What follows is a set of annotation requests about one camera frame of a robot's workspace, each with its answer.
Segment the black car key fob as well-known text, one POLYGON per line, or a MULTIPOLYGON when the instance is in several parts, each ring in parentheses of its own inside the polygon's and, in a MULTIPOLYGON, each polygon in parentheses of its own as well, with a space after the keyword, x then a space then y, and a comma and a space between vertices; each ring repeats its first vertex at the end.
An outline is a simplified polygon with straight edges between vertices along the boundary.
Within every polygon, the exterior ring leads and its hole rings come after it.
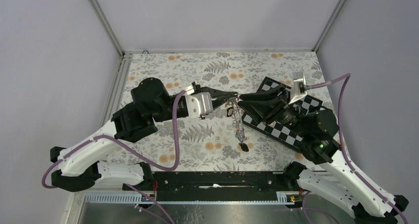
POLYGON ((249 147, 248 147, 248 145, 247 145, 246 143, 244 143, 244 142, 240 142, 240 143, 239 143, 239 147, 240 147, 240 149, 241 149, 242 151, 244 151, 244 152, 249 152, 249 147))

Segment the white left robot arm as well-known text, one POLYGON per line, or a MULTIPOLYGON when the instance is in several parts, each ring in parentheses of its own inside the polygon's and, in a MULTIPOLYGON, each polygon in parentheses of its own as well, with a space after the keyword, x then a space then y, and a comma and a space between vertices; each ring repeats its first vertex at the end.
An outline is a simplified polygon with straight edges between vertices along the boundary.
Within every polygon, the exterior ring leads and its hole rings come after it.
POLYGON ((115 112, 101 128, 69 148, 50 150, 51 166, 42 177, 42 186, 70 192, 90 189, 97 184, 137 185, 147 190, 153 185, 151 168, 176 170, 180 162, 179 118, 204 118, 226 102, 236 99, 235 91, 191 86, 170 95, 163 82, 146 78, 131 90, 132 102, 115 112), (144 157, 130 147, 158 131, 157 122, 171 121, 174 163, 167 167, 144 157))

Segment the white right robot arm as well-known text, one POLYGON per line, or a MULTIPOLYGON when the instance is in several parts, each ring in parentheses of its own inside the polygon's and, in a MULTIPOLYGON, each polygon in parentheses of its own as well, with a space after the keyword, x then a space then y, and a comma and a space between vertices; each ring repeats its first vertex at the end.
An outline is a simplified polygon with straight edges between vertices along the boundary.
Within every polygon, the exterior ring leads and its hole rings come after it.
POLYGON ((403 215, 408 200, 402 195, 387 192, 370 179, 352 161, 341 135, 340 115, 330 109, 301 114, 293 104, 306 97, 307 92, 334 84, 335 80, 307 85, 305 77, 297 73, 294 86, 281 86, 267 91, 239 96, 238 105, 257 123, 281 124, 301 137, 299 145, 303 156, 338 180, 338 184, 316 178, 315 174, 298 162, 285 168, 284 186, 290 190, 299 187, 313 192, 346 211, 357 224, 395 224, 398 219, 407 223, 403 215))

